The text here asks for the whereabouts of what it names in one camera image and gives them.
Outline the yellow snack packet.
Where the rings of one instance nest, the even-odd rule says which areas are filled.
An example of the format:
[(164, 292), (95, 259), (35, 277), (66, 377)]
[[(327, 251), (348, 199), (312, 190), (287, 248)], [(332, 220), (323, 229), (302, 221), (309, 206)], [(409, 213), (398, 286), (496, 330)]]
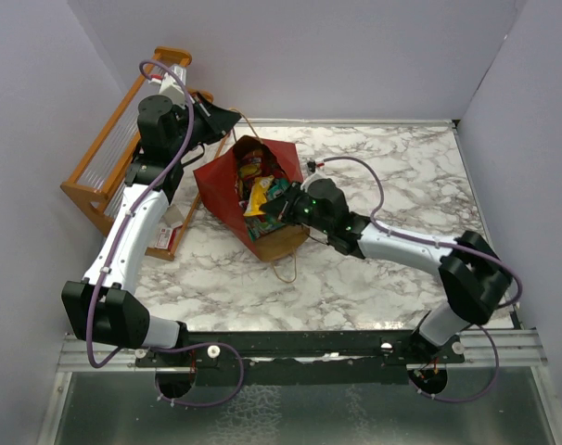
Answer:
[(274, 181), (273, 175), (257, 177), (252, 185), (249, 201), (243, 216), (256, 217), (263, 215), (261, 206), (267, 203), (267, 192)]

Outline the teal Fox's mint candy bag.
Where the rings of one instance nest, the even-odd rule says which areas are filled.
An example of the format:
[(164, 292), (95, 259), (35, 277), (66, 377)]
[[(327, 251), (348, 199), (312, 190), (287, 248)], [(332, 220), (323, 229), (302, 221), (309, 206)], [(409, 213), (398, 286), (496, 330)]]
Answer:
[[(267, 192), (267, 201), (277, 198), (288, 187), (289, 181), (286, 178), (275, 178)], [(244, 217), (244, 219), (252, 241), (256, 241), (258, 238), (268, 235), (283, 226), (280, 221), (265, 213), (256, 217)]]

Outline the red paper bag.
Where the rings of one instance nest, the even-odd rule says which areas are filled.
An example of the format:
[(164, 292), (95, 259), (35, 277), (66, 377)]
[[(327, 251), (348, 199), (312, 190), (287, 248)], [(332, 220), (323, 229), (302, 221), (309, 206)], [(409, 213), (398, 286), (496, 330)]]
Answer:
[(243, 213), (256, 178), (238, 178), (237, 162), (256, 148), (270, 151), (270, 171), (263, 176), (286, 178), (289, 185), (301, 181), (296, 145), (290, 142), (262, 138), (257, 132), (236, 138), (231, 147), (213, 161), (194, 171), (198, 192), (204, 207), (218, 219), (256, 258), (273, 265), (296, 250), (307, 240), (310, 230), (300, 225), (284, 224), (268, 235), (252, 241)]

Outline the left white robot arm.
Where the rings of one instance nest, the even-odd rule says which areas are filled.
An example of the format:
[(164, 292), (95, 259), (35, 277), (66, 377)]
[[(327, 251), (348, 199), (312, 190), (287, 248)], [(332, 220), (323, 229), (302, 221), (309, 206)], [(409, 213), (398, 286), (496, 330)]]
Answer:
[(61, 299), (80, 340), (126, 349), (157, 348), (175, 366), (188, 357), (185, 324), (153, 316), (133, 293), (158, 223), (172, 202), (190, 150), (219, 142), (240, 121), (194, 94), (186, 105), (151, 95), (138, 105), (136, 144), (124, 178), (121, 206), (96, 260), (79, 282), (67, 282)]

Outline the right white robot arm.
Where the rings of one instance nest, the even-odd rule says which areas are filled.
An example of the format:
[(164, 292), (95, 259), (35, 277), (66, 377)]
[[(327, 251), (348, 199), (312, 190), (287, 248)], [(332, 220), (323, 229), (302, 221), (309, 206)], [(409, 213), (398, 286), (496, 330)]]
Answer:
[(396, 230), (350, 210), (330, 179), (294, 182), (261, 209), (281, 223), (325, 234), (345, 256), (392, 261), (439, 277), (446, 300), (422, 319), (410, 340), (420, 362), (435, 360), (454, 335), (471, 325), (486, 324), (512, 283), (513, 275), (478, 233), (451, 237)]

